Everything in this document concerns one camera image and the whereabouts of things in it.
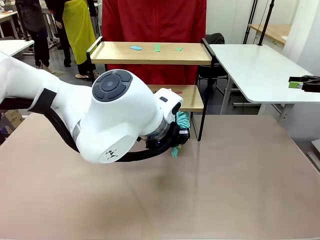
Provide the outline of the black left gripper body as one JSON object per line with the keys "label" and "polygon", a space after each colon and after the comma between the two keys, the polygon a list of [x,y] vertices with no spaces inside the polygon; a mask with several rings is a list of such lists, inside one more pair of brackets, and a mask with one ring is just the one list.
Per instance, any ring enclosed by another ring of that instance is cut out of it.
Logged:
{"label": "black left gripper body", "polygon": [[190,128],[181,127],[177,123],[168,124],[164,132],[145,140],[147,150],[166,152],[170,148],[184,145],[190,139]]}

